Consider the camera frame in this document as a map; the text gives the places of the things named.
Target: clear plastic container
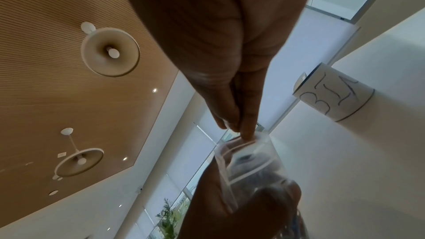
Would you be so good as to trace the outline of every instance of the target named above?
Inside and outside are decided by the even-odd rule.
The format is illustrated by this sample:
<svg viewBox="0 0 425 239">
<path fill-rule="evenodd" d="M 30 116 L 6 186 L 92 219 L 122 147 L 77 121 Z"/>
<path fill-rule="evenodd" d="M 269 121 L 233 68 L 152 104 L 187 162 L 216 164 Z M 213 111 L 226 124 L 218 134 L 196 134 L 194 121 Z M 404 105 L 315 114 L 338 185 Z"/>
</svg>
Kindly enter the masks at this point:
<svg viewBox="0 0 425 239">
<path fill-rule="evenodd" d="M 220 143 L 214 150 L 220 170 L 223 198 L 234 212 L 246 204 L 254 193 L 265 187 L 279 185 L 285 179 L 285 169 L 265 132 L 256 132 L 254 141 L 240 137 Z M 301 214 L 291 223 L 282 224 L 275 239 L 308 239 Z"/>
</svg>

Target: hand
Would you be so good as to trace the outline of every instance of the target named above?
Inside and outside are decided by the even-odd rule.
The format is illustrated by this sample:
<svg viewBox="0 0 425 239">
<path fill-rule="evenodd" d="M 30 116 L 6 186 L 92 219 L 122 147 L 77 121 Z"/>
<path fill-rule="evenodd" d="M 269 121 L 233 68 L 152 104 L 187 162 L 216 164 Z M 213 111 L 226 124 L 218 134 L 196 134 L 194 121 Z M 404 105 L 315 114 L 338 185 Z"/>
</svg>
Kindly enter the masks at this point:
<svg viewBox="0 0 425 239">
<path fill-rule="evenodd" d="M 297 211 L 301 190 L 293 181 L 257 191 L 231 214 L 224 204 L 215 160 L 202 175 L 183 220 L 178 239 L 271 239 Z"/>
<path fill-rule="evenodd" d="M 217 124 L 250 139 L 267 68 L 307 0 L 130 0 Z"/>
</svg>

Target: round pendant lamp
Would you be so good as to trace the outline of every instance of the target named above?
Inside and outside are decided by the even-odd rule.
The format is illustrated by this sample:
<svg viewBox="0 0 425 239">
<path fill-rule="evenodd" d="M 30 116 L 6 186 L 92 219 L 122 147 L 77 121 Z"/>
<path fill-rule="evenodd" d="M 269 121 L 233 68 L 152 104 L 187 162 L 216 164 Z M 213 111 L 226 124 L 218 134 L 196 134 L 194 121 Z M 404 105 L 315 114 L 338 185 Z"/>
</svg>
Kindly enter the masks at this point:
<svg viewBox="0 0 425 239">
<path fill-rule="evenodd" d="M 75 153 L 63 159 L 54 169 L 54 179 L 61 177 L 72 177 L 81 174 L 98 164 L 104 155 L 100 148 L 90 148 L 86 150 L 78 150 L 72 140 L 72 128 L 66 128 L 61 131 L 61 134 L 70 138 L 74 146 Z"/>
<path fill-rule="evenodd" d="M 87 34 L 81 44 L 81 57 L 93 72 L 106 77 L 129 74 L 139 63 L 140 49 L 127 32 L 117 28 L 100 28 L 89 22 L 81 24 Z"/>
</svg>

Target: wooden ceiling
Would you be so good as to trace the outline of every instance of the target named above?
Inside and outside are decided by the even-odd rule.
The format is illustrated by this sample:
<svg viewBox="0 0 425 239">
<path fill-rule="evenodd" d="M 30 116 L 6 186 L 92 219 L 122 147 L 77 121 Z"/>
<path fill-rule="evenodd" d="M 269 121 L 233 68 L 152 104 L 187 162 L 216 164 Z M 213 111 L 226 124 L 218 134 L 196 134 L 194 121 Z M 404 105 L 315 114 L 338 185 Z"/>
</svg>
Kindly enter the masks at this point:
<svg viewBox="0 0 425 239">
<path fill-rule="evenodd" d="M 84 21 L 132 35 L 136 69 L 118 78 L 90 71 L 80 56 Z M 176 74 L 127 0 L 0 0 L 0 227 L 132 166 Z M 58 154 L 73 153 L 66 127 L 79 149 L 105 155 L 54 181 Z"/>
</svg>

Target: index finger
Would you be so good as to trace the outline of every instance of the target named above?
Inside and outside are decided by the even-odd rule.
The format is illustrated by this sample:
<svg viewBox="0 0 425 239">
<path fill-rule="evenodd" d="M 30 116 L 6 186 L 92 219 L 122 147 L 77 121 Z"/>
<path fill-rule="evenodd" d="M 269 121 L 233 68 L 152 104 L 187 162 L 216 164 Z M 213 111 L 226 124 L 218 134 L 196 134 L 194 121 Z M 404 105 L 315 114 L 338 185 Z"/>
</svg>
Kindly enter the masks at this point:
<svg viewBox="0 0 425 239">
<path fill-rule="evenodd" d="M 241 72 L 235 77 L 236 95 L 240 105 L 240 136 L 251 140 L 254 136 L 263 95 L 267 67 L 253 71 Z"/>
</svg>

